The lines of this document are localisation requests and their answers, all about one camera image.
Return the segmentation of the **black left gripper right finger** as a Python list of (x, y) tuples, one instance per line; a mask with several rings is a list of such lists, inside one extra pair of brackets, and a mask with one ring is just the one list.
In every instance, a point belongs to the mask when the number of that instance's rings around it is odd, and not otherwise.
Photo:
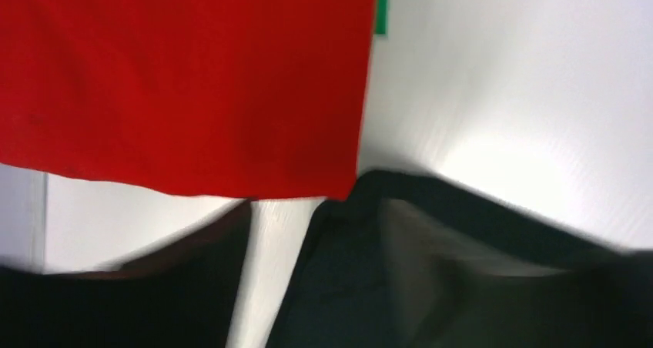
[(597, 243), (530, 259), (408, 202), (380, 225), (403, 347), (650, 347), (652, 257)]

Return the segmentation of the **black t shirt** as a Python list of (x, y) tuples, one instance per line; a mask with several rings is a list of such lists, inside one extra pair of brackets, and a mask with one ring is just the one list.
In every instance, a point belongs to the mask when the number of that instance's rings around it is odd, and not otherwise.
[(313, 213), (267, 346), (403, 347), (381, 239), (391, 199), (530, 259), (596, 243), (435, 176), (372, 170)]

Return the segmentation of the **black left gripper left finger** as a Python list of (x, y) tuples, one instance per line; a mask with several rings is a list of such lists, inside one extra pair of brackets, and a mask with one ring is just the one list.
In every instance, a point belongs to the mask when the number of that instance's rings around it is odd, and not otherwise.
[(224, 347), (249, 242), (249, 200), (110, 271), (1, 268), (3, 347)]

